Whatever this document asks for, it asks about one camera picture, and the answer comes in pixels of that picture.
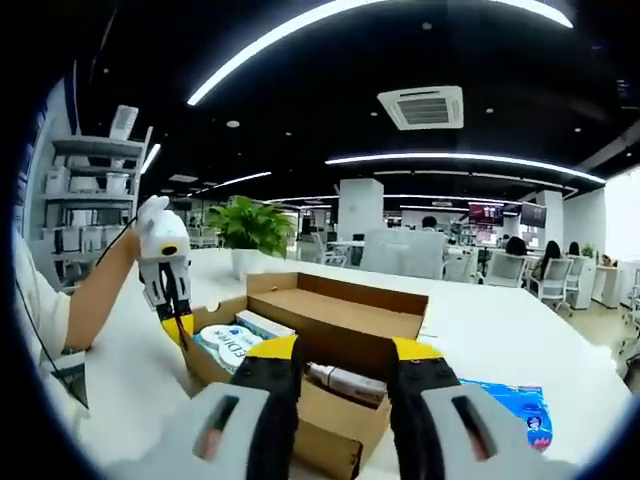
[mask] black ceiling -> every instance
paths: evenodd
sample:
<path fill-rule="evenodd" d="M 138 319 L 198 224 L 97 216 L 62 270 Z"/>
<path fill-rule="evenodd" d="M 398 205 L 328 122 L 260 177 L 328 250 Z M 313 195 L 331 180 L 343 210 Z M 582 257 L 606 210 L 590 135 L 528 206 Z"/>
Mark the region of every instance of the black ceiling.
<path fill-rule="evenodd" d="M 574 167 L 640 119 L 633 2 L 605 1 L 579 2 L 570 17 L 573 29 L 488 0 L 380 2 L 289 35 L 198 105 L 187 105 L 195 89 L 246 45 L 323 3 L 124 2 L 99 56 L 79 69 L 83 133 L 107 135 L 117 105 L 139 107 L 132 137 L 143 138 L 151 125 L 152 142 L 162 144 L 143 177 L 143 194 L 167 188 L 193 193 L 204 182 L 271 171 L 196 196 L 272 199 L 333 195 L 341 178 L 386 170 L 509 175 L 585 191 L 598 185 L 508 164 L 324 162 L 391 152 L 465 152 Z M 462 87 L 463 129 L 400 131 L 376 98 L 383 91 L 437 85 Z M 227 127 L 230 120 L 240 126 Z M 638 158 L 640 150 L 632 147 L 589 173 L 606 178 Z M 175 173 L 198 181 L 169 181 Z M 433 172 L 376 178 L 389 194 L 517 200 L 546 188 Z"/>

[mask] white sleeve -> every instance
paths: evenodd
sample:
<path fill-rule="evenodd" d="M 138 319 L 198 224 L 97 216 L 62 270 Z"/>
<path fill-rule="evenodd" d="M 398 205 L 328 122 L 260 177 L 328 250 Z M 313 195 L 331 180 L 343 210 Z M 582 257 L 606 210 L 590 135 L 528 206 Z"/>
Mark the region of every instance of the white sleeve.
<path fill-rule="evenodd" d="M 15 232 L 13 237 L 16 280 L 24 298 L 24 305 L 18 307 L 20 316 L 23 317 L 23 328 L 26 331 L 35 328 L 49 355 L 56 358 L 62 353 L 67 338 L 71 298 L 65 293 L 56 292 L 36 270 L 31 252 L 22 236 Z M 23 298 L 20 294 L 16 295 L 19 303 Z M 31 319 L 24 312 L 25 307 Z"/>

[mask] white pot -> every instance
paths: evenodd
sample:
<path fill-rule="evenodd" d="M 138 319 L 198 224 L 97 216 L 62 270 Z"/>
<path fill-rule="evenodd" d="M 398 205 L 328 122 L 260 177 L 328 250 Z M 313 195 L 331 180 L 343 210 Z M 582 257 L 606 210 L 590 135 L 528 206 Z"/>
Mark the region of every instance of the white pot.
<path fill-rule="evenodd" d="M 231 266 L 233 267 L 233 276 L 244 282 L 248 273 L 254 273 L 255 260 L 260 252 L 253 249 L 238 248 L 231 250 Z"/>

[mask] blue package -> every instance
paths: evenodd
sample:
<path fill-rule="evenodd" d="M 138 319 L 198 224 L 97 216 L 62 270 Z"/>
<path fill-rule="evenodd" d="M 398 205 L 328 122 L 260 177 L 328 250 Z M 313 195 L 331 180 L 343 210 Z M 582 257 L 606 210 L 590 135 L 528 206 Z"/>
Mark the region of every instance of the blue package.
<path fill-rule="evenodd" d="M 460 379 L 460 383 L 480 385 L 516 417 L 527 424 L 527 440 L 536 450 L 544 452 L 551 444 L 553 429 L 549 407 L 541 387 L 511 387 L 500 383 L 475 382 Z"/>

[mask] wall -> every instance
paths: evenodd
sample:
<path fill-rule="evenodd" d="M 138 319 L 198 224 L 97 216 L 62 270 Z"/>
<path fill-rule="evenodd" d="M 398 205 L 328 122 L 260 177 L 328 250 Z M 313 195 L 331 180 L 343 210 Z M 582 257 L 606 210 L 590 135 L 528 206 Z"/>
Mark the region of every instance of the wall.
<path fill-rule="evenodd" d="M 342 180 L 338 201 L 338 238 L 351 240 L 355 233 L 386 228 L 382 219 L 384 186 L 377 180 Z"/>
<path fill-rule="evenodd" d="M 431 210 L 403 210 L 402 211 L 402 226 L 415 225 L 418 228 L 422 228 L 422 219 L 424 217 L 435 217 L 438 223 L 450 224 L 451 222 L 457 222 L 462 217 L 463 213 L 453 212 L 438 212 Z"/>
<path fill-rule="evenodd" d="M 565 200 L 563 250 L 568 250 L 571 242 L 578 242 L 580 248 L 590 243 L 596 251 L 604 252 L 606 219 L 604 188 Z"/>
<path fill-rule="evenodd" d="M 605 253 L 618 260 L 640 261 L 640 166 L 609 179 L 604 198 Z"/>

